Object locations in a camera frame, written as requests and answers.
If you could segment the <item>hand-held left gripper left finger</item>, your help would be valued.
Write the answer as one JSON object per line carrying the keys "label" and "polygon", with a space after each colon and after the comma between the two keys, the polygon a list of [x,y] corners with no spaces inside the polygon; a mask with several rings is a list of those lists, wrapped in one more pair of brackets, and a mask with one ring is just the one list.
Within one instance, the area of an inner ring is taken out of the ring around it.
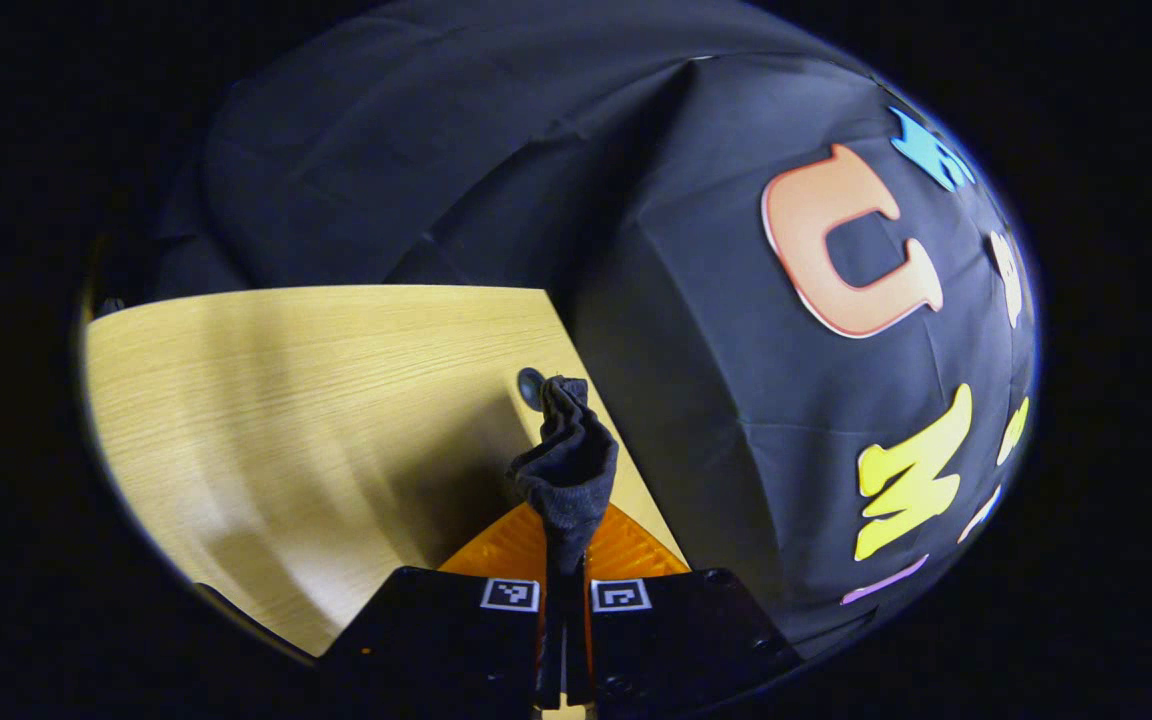
{"label": "hand-held left gripper left finger", "polygon": [[320,657],[335,714],[530,714],[547,541],[526,505],[435,570],[402,566]]}

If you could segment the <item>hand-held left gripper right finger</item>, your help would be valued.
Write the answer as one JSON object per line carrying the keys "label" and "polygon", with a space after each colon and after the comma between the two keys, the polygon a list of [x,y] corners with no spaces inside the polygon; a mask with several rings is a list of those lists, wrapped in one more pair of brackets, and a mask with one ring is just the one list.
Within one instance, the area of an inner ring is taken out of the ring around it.
{"label": "hand-held left gripper right finger", "polygon": [[599,714],[713,714],[803,666],[732,570],[685,568],[614,505],[586,561],[588,669]]}

